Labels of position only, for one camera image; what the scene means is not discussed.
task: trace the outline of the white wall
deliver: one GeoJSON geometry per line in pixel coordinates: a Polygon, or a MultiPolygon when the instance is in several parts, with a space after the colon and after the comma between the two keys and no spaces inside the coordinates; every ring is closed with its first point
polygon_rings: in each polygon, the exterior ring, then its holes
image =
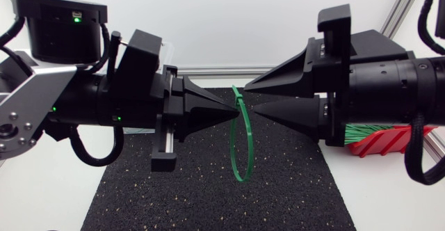
{"type": "Polygon", "coordinates": [[[175,46],[179,67],[270,66],[316,35],[319,10],[351,3],[353,31],[380,30],[395,0],[85,0],[108,5],[110,30],[175,46]]]}

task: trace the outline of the black cylindrical actuator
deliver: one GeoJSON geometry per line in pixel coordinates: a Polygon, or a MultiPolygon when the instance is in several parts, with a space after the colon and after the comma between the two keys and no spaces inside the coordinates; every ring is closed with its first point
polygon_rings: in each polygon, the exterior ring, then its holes
{"type": "Polygon", "coordinates": [[[408,124],[417,111],[445,124],[445,58],[350,66],[348,122],[408,124]]]}

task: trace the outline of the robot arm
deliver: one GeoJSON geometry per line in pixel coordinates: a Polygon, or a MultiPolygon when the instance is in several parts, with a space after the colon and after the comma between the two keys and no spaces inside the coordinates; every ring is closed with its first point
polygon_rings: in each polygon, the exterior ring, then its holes
{"type": "Polygon", "coordinates": [[[12,57],[0,64],[0,159],[29,150],[45,131],[57,141],[70,138],[87,164],[105,166],[122,151],[122,128],[140,127],[156,129],[152,170],[172,171],[177,158],[174,138],[183,142],[187,135],[239,114],[188,77],[177,77],[176,67],[164,66],[162,74],[157,73],[161,38],[155,35],[136,30],[115,69],[120,34],[113,32],[109,42],[106,6],[72,0],[13,0],[13,5],[17,16],[28,22],[34,58],[98,62],[89,70],[85,64],[43,67],[24,52],[10,52],[12,57]],[[100,28],[105,46],[101,58],[100,28]],[[107,75],[95,73],[108,57],[107,75]],[[114,127],[112,152],[104,159],[91,157],[78,125],[114,127]]]}
{"type": "MultiPolygon", "coordinates": [[[[422,9],[419,35],[444,55],[426,30],[431,3],[426,0],[422,9]]],[[[444,4],[440,0],[439,19],[445,16],[444,4]]],[[[310,38],[301,54],[245,86],[254,93],[294,97],[258,105],[255,112],[335,146],[344,146],[347,123],[411,124],[405,151],[409,176],[422,184],[445,177],[445,159],[426,173],[421,165],[423,126],[445,125],[445,57],[415,58],[376,31],[351,35],[348,5],[322,10],[318,31],[323,39],[310,38]],[[315,93],[327,93],[327,98],[315,93]]],[[[436,36],[445,38],[442,21],[436,36]]]]}

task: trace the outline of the screw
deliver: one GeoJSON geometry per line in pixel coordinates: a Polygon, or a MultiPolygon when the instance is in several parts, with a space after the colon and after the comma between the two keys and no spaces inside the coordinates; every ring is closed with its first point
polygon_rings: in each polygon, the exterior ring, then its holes
{"type": "Polygon", "coordinates": [[[21,137],[21,138],[19,139],[19,144],[20,144],[20,145],[25,145],[25,144],[26,144],[26,139],[23,138],[23,137],[21,137]]]}
{"type": "Polygon", "coordinates": [[[27,122],[27,123],[25,123],[24,128],[25,128],[25,130],[31,130],[33,128],[33,125],[31,123],[27,122]]]}
{"type": "Polygon", "coordinates": [[[11,120],[16,120],[18,117],[19,117],[19,115],[17,113],[15,113],[15,112],[12,112],[12,113],[9,114],[9,118],[11,120]]]}
{"type": "Polygon", "coordinates": [[[28,145],[29,145],[30,147],[33,147],[33,146],[35,146],[36,143],[37,143],[36,140],[31,139],[31,140],[29,141],[28,145]]]}

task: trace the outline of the black housing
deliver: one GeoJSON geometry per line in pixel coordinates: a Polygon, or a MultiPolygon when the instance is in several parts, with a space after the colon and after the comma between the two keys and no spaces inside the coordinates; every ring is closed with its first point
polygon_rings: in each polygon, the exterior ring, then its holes
{"type": "Polygon", "coordinates": [[[13,0],[18,17],[26,17],[34,58],[63,64],[99,60],[100,24],[105,5],[76,0],[13,0]]]}

